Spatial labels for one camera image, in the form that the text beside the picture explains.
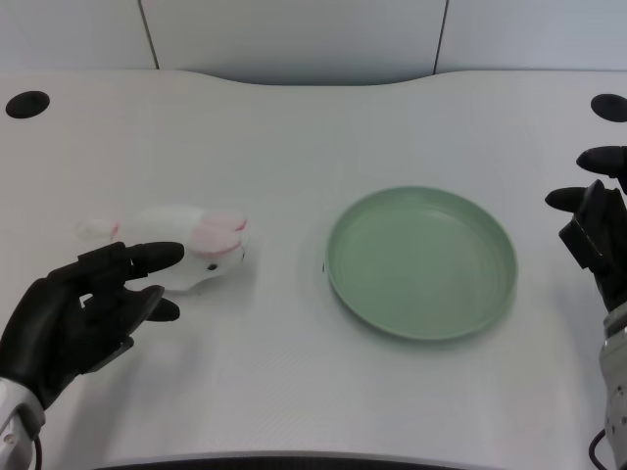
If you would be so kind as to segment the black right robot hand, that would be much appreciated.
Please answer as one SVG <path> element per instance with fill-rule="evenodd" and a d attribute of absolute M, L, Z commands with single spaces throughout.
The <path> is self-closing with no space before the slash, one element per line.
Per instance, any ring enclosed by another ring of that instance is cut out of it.
<path fill-rule="evenodd" d="M 546 203 L 572 214 L 559 238 L 579 266 L 593 273 L 606 309 L 613 311 L 626 303 L 626 148 L 592 148 L 577 164 L 616 179 L 620 187 L 607 189 L 596 180 L 588 187 L 555 189 Z"/>

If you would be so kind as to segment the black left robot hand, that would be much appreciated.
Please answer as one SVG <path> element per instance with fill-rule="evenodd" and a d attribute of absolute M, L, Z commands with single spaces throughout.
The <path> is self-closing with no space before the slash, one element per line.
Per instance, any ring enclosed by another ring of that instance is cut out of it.
<path fill-rule="evenodd" d="M 29 389 L 48 408 L 79 375 L 99 370 L 133 345 L 145 321 L 171 322 L 179 307 L 164 288 L 126 288 L 179 263 L 175 242 L 128 247 L 116 242 L 36 280 L 1 337 L 1 375 Z"/>

